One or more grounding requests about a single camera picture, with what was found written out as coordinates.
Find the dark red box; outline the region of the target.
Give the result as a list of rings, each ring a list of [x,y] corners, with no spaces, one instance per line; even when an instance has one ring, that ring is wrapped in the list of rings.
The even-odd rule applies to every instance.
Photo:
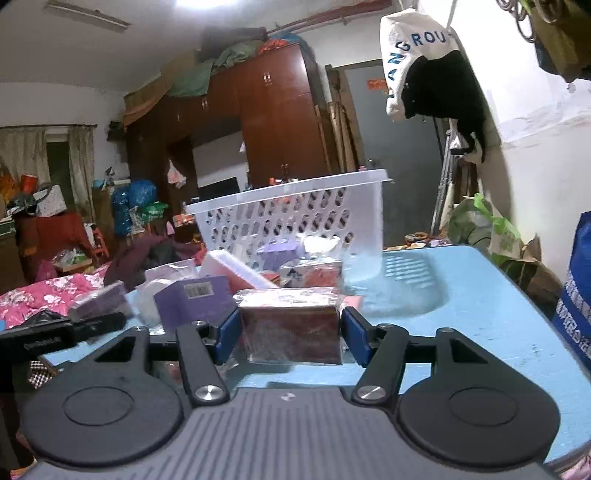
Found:
[[[247,289],[236,293],[235,301],[249,362],[342,364],[342,297],[337,289]]]

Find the white plastic laundry basket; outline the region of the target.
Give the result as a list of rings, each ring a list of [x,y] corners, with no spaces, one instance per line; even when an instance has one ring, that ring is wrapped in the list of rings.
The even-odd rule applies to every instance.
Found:
[[[384,169],[300,180],[200,201],[187,206],[197,221],[207,256],[201,276],[229,269],[263,271],[271,246],[305,246],[311,255],[341,261],[346,282],[380,273]]]

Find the pink floral bedding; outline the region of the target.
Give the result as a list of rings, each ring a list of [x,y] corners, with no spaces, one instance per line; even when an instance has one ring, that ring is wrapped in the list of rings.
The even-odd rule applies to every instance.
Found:
[[[105,265],[93,273],[56,277],[2,294],[0,297],[1,329],[19,326],[41,310],[66,315],[76,300],[103,287],[107,268],[108,266]]]

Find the pink white long box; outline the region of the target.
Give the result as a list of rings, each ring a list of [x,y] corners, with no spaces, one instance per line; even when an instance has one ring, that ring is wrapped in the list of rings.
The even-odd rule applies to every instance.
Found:
[[[197,277],[213,276],[224,276],[233,294],[245,289],[276,289],[276,284],[225,250],[208,251],[201,262]]]

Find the purple open carton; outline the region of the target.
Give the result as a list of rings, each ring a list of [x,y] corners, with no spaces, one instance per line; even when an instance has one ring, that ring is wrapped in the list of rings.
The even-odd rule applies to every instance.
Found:
[[[122,281],[94,290],[74,301],[68,309],[68,317],[74,320],[86,320],[121,313],[129,319],[133,316],[133,311],[126,299],[126,293],[127,290]]]

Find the red cloth covered furniture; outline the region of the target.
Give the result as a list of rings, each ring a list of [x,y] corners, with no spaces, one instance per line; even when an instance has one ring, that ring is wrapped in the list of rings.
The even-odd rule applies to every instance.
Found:
[[[16,242],[25,278],[33,282],[42,260],[50,261],[62,250],[78,248],[88,257],[91,244],[78,213],[15,220]]]

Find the dark maroon clothes pile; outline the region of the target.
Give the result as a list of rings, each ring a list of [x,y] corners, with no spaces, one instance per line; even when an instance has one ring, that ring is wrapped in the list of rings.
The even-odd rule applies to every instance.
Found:
[[[157,235],[143,236],[119,248],[106,270],[103,285],[121,281],[129,292],[145,281],[147,270],[187,259],[199,265],[205,253],[204,248],[194,243],[179,243]]]

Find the green white plastic bag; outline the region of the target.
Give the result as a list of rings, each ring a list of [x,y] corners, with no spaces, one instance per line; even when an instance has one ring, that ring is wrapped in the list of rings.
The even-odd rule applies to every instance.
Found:
[[[448,238],[454,245],[474,247],[498,266],[522,259],[519,231],[481,193],[466,197],[454,208]]]

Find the black monitor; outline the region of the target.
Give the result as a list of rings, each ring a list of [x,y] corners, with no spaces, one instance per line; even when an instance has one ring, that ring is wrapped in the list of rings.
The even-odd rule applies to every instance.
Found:
[[[207,201],[218,197],[239,193],[238,178],[230,177],[198,187],[198,199]]]

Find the blue patterned bundle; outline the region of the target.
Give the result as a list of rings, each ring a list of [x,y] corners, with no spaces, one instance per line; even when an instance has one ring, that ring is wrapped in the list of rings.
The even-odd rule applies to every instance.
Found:
[[[156,186],[150,180],[139,179],[116,187],[110,200],[115,235],[126,237],[131,233],[133,227],[131,210],[135,211],[141,225],[155,219],[158,214],[154,207],[156,200]]]

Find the brown paper bag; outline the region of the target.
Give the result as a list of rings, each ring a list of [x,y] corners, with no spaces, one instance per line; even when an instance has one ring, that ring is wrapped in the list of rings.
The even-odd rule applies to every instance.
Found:
[[[562,291],[560,279],[542,262],[538,235],[522,248],[520,259],[503,263],[502,270],[551,321]]]

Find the blue woven bag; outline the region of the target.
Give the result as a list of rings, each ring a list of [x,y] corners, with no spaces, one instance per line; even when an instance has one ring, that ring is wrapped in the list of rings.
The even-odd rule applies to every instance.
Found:
[[[591,363],[591,212],[580,216],[552,324],[581,363]]]

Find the window curtains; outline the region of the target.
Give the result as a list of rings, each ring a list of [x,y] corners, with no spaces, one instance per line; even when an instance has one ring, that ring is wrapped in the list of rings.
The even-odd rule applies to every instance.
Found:
[[[67,142],[74,206],[84,219],[94,221],[94,128],[88,125],[68,126]],[[2,127],[1,170],[7,171],[14,179],[28,174],[36,176],[40,183],[49,182],[47,127]]]

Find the dark red wooden wardrobe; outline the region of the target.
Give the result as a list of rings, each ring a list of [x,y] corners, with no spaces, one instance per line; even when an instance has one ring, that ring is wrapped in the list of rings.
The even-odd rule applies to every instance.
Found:
[[[168,167],[195,185],[193,148],[235,132],[242,133],[253,187],[284,173],[308,179],[339,172],[318,65],[291,43],[214,74],[204,96],[163,96],[127,128],[130,176],[151,181],[164,202],[177,203]]]

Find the white and black hanging jacket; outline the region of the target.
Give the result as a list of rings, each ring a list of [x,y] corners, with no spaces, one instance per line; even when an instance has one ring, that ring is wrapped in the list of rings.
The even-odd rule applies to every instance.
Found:
[[[416,115],[451,119],[464,142],[457,155],[486,157],[485,102],[456,36],[409,8],[380,21],[386,112],[394,121]]]

